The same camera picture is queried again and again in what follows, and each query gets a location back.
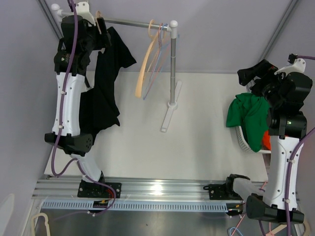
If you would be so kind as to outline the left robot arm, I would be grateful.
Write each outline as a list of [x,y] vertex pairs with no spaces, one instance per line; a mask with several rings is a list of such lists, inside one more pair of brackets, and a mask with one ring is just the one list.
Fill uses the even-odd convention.
[[79,126],[80,99],[83,88],[89,88],[86,78],[87,66],[92,51],[110,46],[110,35],[103,18],[97,17],[94,23],[82,16],[67,16],[62,19],[63,38],[59,40],[54,57],[58,95],[55,123],[52,131],[45,134],[45,142],[53,145],[51,170],[55,177],[60,173],[55,169],[55,157],[58,149],[70,156],[82,174],[79,191],[86,189],[95,196],[105,194],[104,175],[95,159],[88,156],[92,148],[93,137],[84,133]]

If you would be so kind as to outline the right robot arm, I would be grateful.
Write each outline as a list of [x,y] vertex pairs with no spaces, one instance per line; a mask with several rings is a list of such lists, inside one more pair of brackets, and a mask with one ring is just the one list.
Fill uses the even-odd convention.
[[265,191],[241,175],[230,175],[224,187],[226,197],[240,196],[245,200],[250,219],[287,225],[304,221],[304,214],[297,209],[295,189],[300,152],[310,136],[301,111],[313,86],[305,68],[304,57],[291,54],[288,65],[280,69],[264,59],[237,72],[239,84],[246,86],[253,81],[251,92],[270,105],[266,121],[271,136],[271,162]]

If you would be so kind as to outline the bright green t shirt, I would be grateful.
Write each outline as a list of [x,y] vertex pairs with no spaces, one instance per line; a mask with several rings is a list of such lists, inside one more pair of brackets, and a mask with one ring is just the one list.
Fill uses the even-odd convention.
[[240,126],[249,147],[258,152],[262,148],[263,135],[268,130],[266,118],[269,108],[263,97],[248,92],[237,94],[229,105],[226,127]]

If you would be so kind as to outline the beige hanger with green shirt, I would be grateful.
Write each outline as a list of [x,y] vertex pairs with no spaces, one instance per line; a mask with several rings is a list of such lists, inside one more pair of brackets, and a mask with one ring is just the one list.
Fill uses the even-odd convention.
[[136,88],[135,88],[135,94],[134,94],[135,97],[137,97],[137,98],[141,97],[147,62],[148,62],[149,56],[150,56],[150,54],[151,54],[151,52],[152,52],[152,50],[153,50],[153,48],[157,42],[157,39],[158,39],[158,33],[156,33],[155,35],[152,35],[150,32],[154,22],[155,21],[153,19],[150,20],[149,26],[148,26],[148,36],[151,39],[151,42],[150,42],[148,49],[145,53],[145,56],[144,56],[144,59],[143,59],[143,62],[142,62],[141,68],[140,68],[140,72],[139,72],[139,76],[138,76],[138,80],[137,80],[137,84],[136,84]]

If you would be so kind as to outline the orange t shirt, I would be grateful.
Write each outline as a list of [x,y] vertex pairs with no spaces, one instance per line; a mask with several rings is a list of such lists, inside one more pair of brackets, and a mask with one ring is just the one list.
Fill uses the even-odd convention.
[[263,134],[261,146],[263,150],[271,150],[270,135],[268,130],[266,130]]

